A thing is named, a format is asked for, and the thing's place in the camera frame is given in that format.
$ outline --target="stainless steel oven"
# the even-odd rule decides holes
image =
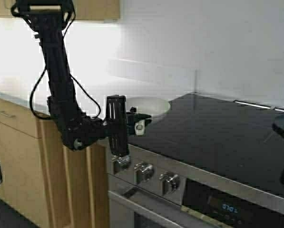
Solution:
[[[110,228],[284,228],[284,198],[130,145],[106,140]]]
[[[211,228],[181,206],[109,176],[111,228]]]

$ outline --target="white backsplash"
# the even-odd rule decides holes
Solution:
[[[284,0],[121,0],[121,11],[117,23],[69,30],[69,64],[82,83],[118,76],[284,106]],[[25,22],[0,19],[0,76],[20,91],[42,68]],[[29,76],[25,85],[19,76]]]

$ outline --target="stove knob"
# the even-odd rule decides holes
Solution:
[[[180,177],[171,172],[161,174],[160,181],[162,196],[173,193],[180,186]]]
[[[128,167],[130,166],[131,164],[131,160],[130,160],[130,156],[125,156],[125,157],[117,157],[117,156],[114,156],[112,158],[112,172],[113,172],[113,175],[123,171],[123,170],[126,170],[128,169]]]
[[[134,171],[135,171],[134,175],[135,184],[140,184],[142,182],[149,181],[154,174],[153,165],[147,164],[145,162],[135,165]]]

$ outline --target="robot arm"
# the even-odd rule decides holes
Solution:
[[[127,116],[135,121],[151,116],[126,113],[126,98],[118,95],[107,97],[105,120],[91,118],[82,112],[76,101],[62,36],[62,30],[75,13],[72,0],[16,0],[11,12],[23,18],[37,32],[35,38],[40,39],[51,91],[49,112],[61,132],[63,144],[71,150],[82,150],[98,139],[109,137],[112,154],[128,155]]]

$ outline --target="oven door handle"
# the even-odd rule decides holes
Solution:
[[[138,192],[138,191],[136,191],[136,193],[138,193],[138,194],[134,194],[134,196],[132,195],[132,196],[130,196],[130,198],[134,197],[135,199],[137,199],[137,197],[139,197],[139,195],[141,193]],[[171,221],[168,218],[165,218],[163,215],[160,215],[160,214],[154,212],[153,210],[150,210],[150,209],[148,209],[144,206],[141,206],[140,204],[132,201],[130,198],[127,198],[126,196],[122,196],[122,195],[115,193],[115,192],[112,192],[112,191],[108,191],[108,195],[109,195],[109,198],[111,200],[125,206],[126,208],[131,209],[132,211],[136,212],[137,214],[144,216],[145,218],[163,226],[164,228],[187,228],[187,227],[183,227],[183,226],[177,224],[174,221]]]

